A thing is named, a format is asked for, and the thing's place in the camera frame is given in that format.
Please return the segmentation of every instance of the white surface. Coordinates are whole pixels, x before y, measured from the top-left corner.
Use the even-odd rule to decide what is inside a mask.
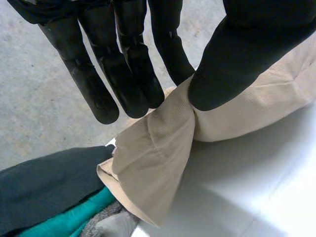
[[[133,237],[315,237],[316,104],[246,136],[194,143],[161,229]]]

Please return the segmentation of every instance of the robotic hand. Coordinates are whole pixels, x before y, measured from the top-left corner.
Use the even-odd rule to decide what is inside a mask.
[[[39,25],[99,122],[115,122],[119,109],[91,63],[78,21],[127,115],[140,118],[164,101],[142,35],[146,0],[8,1],[27,21]],[[149,0],[149,4],[156,46],[178,85],[195,72],[177,35],[182,1]]]
[[[91,64],[77,19],[130,117],[139,118],[163,102],[163,91],[142,38],[146,0],[113,0],[112,4],[105,0],[42,0],[46,4],[36,5],[35,10],[21,3],[35,0],[8,1],[26,20],[40,23],[100,122],[114,122],[119,111]],[[179,85],[194,73],[177,36],[182,0],[148,2],[156,47]],[[223,2],[227,16],[206,46],[189,88],[190,102],[201,111],[215,109],[238,96],[316,30],[316,0]],[[124,56],[116,44],[115,18]]]

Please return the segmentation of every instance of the gray floor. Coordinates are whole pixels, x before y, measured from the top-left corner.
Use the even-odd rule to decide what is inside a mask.
[[[184,0],[178,32],[194,67],[224,15],[221,0]],[[127,115],[121,108],[116,123],[97,122],[40,29],[4,0],[0,22],[0,170],[72,147],[104,145],[125,128]],[[149,14],[144,36],[163,88],[173,86],[155,48]],[[84,42],[92,55],[85,36]]]

